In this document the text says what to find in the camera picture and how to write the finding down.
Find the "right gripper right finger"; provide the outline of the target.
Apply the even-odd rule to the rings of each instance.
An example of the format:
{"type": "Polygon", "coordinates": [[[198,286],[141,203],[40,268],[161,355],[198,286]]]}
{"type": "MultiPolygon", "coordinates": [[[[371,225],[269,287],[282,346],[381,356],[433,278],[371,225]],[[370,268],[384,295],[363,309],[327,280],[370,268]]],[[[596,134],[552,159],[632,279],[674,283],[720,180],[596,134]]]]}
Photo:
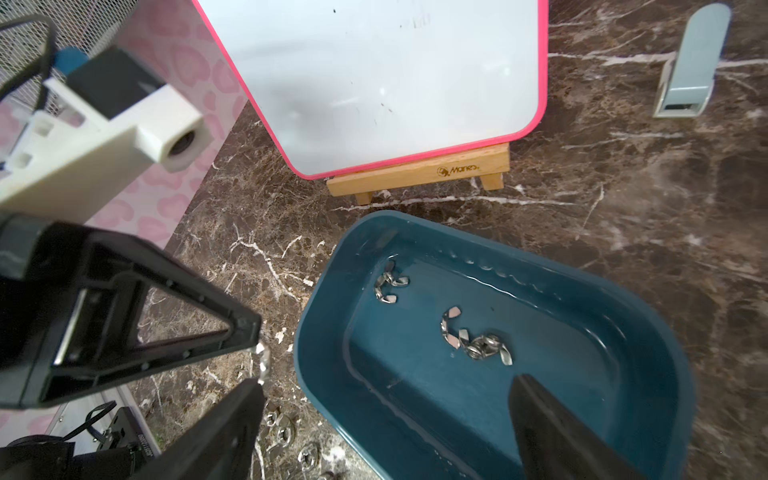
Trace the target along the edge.
{"type": "Polygon", "coordinates": [[[644,477],[535,377],[515,377],[508,405],[527,479],[644,477]]]}

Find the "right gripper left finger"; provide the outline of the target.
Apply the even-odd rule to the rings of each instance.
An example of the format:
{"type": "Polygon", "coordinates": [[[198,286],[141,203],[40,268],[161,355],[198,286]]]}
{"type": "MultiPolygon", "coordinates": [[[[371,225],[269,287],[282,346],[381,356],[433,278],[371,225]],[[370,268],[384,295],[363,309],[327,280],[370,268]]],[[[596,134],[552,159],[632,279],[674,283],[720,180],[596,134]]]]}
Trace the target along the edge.
{"type": "Polygon", "coordinates": [[[266,400],[256,379],[244,380],[134,479],[246,479],[266,400]]]}

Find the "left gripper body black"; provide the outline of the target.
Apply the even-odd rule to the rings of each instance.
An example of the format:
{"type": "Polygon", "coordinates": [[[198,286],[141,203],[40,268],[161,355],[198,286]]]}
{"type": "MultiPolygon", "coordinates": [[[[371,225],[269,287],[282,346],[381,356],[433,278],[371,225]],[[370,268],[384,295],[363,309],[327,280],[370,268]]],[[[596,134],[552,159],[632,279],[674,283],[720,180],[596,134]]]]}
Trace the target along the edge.
{"type": "Polygon", "coordinates": [[[90,229],[1,214],[1,406],[46,408],[90,394],[54,364],[78,300],[76,271],[90,229]]]}

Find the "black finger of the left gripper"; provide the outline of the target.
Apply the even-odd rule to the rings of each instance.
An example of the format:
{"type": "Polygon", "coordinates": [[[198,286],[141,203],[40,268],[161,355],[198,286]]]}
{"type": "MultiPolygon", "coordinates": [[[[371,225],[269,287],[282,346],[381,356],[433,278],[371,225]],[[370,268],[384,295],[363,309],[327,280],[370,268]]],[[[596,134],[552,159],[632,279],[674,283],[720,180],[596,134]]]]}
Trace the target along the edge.
{"type": "Polygon", "coordinates": [[[137,237],[90,229],[54,364],[90,394],[255,346],[262,319],[137,237]]]}

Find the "steel wing nut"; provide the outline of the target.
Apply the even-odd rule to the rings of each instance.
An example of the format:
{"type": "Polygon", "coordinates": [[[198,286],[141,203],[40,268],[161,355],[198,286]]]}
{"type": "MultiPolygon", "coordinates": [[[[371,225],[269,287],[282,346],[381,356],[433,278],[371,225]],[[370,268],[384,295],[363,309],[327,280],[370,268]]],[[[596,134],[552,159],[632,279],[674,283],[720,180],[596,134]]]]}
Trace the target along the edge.
{"type": "Polygon", "coordinates": [[[253,353],[254,357],[258,359],[258,383],[264,386],[269,380],[270,368],[271,368],[271,351],[270,348],[263,342],[259,342],[253,353]]]}

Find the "teal plastic storage box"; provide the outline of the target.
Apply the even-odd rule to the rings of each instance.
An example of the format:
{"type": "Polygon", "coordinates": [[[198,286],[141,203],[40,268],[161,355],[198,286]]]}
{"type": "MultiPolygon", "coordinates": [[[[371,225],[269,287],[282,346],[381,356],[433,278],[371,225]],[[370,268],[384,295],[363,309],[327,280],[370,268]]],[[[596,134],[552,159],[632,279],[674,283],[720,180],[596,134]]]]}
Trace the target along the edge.
{"type": "Polygon", "coordinates": [[[648,479],[677,479],[695,414],[693,375],[666,322],[613,282],[397,211],[342,237],[294,340],[299,384],[385,479],[520,479],[508,397],[535,377],[648,479]],[[393,257],[404,288],[376,300],[393,257]],[[441,315],[492,333],[514,365],[470,359],[441,315]]]}

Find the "pile of wing nuts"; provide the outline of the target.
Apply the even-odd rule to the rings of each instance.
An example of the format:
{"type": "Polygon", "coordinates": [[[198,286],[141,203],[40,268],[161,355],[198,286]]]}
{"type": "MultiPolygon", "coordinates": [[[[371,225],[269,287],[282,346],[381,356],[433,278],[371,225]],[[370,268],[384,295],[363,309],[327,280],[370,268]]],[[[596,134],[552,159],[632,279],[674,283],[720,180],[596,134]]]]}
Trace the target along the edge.
{"type": "MultiPolygon", "coordinates": [[[[396,262],[393,257],[385,263],[382,273],[373,284],[373,292],[377,301],[394,305],[398,301],[395,293],[386,293],[385,288],[404,288],[410,284],[410,278],[396,273],[396,262]]],[[[502,364],[508,367],[514,365],[514,359],[509,347],[498,335],[487,333],[472,337],[466,328],[456,332],[449,327],[449,322],[458,319],[462,309],[458,305],[451,306],[440,319],[440,333],[444,341],[454,350],[462,350],[470,359],[486,360],[498,356],[502,364]]]]}

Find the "white mesh side basket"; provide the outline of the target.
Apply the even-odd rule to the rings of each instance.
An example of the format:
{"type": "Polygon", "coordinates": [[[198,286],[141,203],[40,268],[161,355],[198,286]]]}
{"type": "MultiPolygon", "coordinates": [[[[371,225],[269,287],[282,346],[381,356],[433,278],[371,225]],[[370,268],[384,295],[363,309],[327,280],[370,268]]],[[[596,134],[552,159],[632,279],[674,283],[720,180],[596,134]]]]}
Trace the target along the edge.
{"type": "Polygon", "coordinates": [[[56,113],[46,79],[62,80],[114,40],[135,1],[3,1],[1,3],[1,112],[23,118],[46,100],[56,113]]]}

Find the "wooden easel stand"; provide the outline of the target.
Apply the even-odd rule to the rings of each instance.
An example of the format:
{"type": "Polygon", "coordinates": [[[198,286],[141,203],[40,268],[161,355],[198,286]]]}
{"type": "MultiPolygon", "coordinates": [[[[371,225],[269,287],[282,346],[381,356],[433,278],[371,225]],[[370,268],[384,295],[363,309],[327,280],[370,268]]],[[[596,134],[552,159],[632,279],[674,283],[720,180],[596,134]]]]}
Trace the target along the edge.
{"type": "Polygon", "coordinates": [[[510,170],[509,144],[498,144],[448,155],[418,160],[353,174],[326,181],[333,197],[354,196],[363,206],[372,202],[375,192],[435,184],[478,177],[487,191],[504,187],[503,174],[510,170]]]}

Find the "pink framed whiteboard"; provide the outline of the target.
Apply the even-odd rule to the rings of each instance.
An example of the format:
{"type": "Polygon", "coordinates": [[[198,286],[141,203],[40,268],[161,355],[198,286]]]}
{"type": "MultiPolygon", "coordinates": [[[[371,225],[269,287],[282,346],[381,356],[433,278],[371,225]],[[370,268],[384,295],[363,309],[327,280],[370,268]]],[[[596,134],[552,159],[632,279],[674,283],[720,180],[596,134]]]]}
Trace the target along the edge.
{"type": "Polygon", "coordinates": [[[548,93],[546,1],[199,1],[307,180],[521,139],[548,93]]]}

